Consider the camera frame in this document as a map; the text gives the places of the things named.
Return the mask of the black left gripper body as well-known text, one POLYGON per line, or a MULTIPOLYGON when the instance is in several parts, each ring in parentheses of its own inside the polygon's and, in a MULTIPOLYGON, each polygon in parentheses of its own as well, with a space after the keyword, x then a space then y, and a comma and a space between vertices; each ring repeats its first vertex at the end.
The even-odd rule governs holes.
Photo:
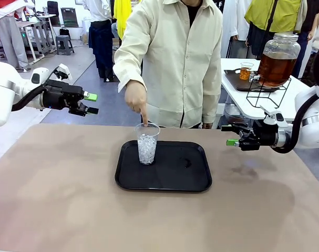
POLYGON ((45 108, 63 109, 79 108, 80 100, 84 98, 83 88, 70 85, 63 81, 47 80, 43 92, 42 104, 45 108))

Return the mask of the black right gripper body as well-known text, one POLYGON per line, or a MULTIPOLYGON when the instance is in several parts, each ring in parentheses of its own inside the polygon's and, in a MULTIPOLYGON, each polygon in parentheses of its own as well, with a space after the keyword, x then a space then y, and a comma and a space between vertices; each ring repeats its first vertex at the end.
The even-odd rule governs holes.
POLYGON ((264 120, 254 120, 252 129, 261 146, 273 146, 276 143, 278 126, 266 124, 264 120))

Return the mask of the person's right hand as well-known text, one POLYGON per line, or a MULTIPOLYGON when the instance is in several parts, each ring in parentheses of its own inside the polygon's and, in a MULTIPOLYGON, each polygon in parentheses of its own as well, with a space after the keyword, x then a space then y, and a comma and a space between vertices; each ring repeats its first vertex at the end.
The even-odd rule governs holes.
POLYGON ((134 112, 141 114, 143 124, 147 126, 147 93, 142 83, 135 80, 130 80, 127 83, 125 102, 134 112))

